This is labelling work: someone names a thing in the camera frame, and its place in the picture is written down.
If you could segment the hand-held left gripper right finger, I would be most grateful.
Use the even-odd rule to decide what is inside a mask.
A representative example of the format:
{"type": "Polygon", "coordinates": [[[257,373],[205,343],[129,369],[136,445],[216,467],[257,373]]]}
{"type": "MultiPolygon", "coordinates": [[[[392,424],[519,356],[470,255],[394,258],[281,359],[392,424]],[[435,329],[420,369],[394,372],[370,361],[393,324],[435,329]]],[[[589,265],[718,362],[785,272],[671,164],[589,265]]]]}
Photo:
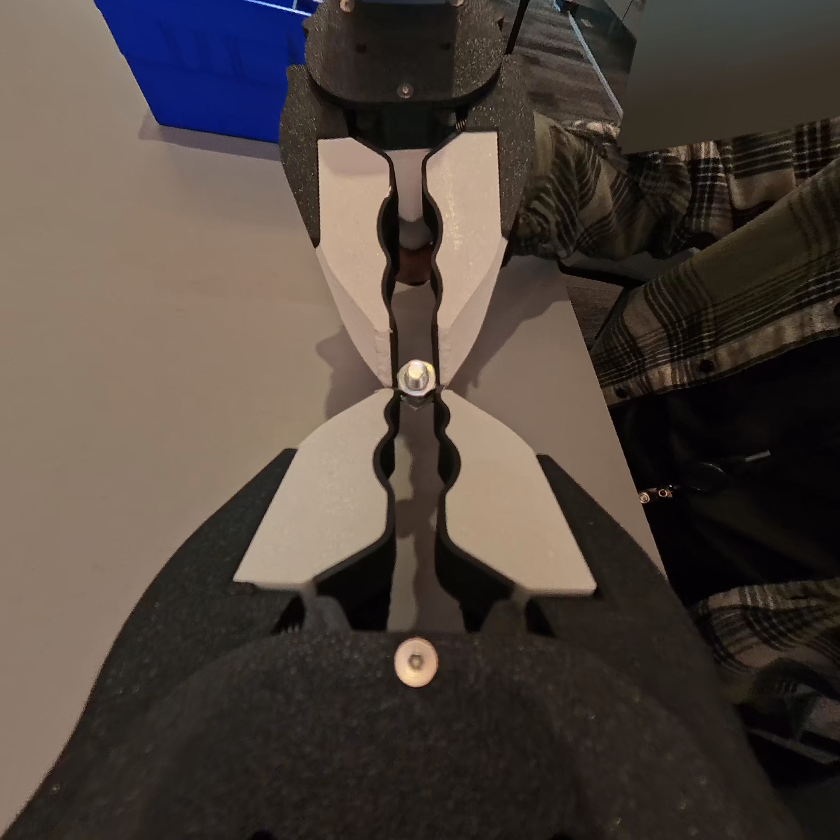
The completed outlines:
{"type": "Polygon", "coordinates": [[[596,582],[532,447],[507,425],[443,390],[434,399],[443,489],[435,572],[466,625],[499,602],[590,597],[596,582]]]}

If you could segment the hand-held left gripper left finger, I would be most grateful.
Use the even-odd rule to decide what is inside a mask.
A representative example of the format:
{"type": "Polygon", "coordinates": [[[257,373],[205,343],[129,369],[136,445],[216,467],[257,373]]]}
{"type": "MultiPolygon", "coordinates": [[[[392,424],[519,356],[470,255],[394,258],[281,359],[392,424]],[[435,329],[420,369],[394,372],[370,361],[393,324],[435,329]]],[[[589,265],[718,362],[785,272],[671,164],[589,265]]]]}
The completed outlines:
{"type": "Polygon", "coordinates": [[[390,477],[400,399],[381,388],[310,433],[291,454],[234,582],[331,597],[351,625],[386,625],[396,566],[390,477]]]}

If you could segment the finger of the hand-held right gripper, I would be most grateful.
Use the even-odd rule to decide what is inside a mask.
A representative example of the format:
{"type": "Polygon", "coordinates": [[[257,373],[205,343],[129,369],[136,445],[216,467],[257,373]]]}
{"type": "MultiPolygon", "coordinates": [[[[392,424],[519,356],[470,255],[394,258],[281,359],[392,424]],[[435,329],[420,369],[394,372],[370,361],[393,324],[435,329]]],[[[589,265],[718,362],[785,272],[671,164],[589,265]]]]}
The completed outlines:
{"type": "Polygon", "coordinates": [[[460,133],[426,158],[423,176],[437,221],[437,378],[448,386],[477,341],[506,251],[497,132],[460,133]]]}
{"type": "Polygon", "coordinates": [[[385,299],[392,261],[383,228],[394,197],[392,163],[351,137],[319,140],[317,154],[318,262],[362,361],[392,387],[392,315],[385,299]]]}

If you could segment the blue bin with black divider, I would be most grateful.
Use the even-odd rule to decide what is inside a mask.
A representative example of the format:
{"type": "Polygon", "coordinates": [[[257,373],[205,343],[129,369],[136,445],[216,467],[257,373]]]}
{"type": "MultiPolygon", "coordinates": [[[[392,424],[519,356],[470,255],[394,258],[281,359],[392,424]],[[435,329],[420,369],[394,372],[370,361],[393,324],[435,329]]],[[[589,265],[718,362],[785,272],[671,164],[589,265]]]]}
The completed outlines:
{"type": "Polygon", "coordinates": [[[97,1],[157,123],[277,144],[318,1],[97,1]]]}

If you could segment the person's right forearm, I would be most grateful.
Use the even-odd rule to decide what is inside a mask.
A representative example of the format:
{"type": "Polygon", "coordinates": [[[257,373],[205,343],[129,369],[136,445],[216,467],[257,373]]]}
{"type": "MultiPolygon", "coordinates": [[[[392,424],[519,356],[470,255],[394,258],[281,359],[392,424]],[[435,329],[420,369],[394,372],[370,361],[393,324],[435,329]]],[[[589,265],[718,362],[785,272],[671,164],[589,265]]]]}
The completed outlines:
{"type": "Polygon", "coordinates": [[[625,154],[609,122],[534,115],[531,173],[510,256],[657,259],[752,221],[839,154],[839,119],[625,154]]]}

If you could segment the person's right hand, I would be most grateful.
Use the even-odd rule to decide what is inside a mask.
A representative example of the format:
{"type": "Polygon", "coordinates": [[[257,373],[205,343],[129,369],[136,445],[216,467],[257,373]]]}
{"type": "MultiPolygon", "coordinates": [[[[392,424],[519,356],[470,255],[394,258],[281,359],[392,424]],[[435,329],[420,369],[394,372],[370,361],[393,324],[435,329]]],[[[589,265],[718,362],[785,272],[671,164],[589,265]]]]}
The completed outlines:
{"type": "Polygon", "coordinates": [[[431,280],[434,247],[427,244],[420,248],[400,247],[395,281],[409,287],[423,286],[431,280]]]}

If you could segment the person's plaid shirt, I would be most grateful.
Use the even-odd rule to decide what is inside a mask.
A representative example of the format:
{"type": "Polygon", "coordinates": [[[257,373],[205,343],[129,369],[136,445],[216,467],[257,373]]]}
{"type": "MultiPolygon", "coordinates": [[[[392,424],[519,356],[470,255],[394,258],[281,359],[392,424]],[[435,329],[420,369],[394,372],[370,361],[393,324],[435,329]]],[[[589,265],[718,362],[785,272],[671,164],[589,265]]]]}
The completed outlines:
{"type": "Polygon", "coordinates": [[[838,771],[838,160],[627,295],[592,356],[750,736],[838,771]]]}

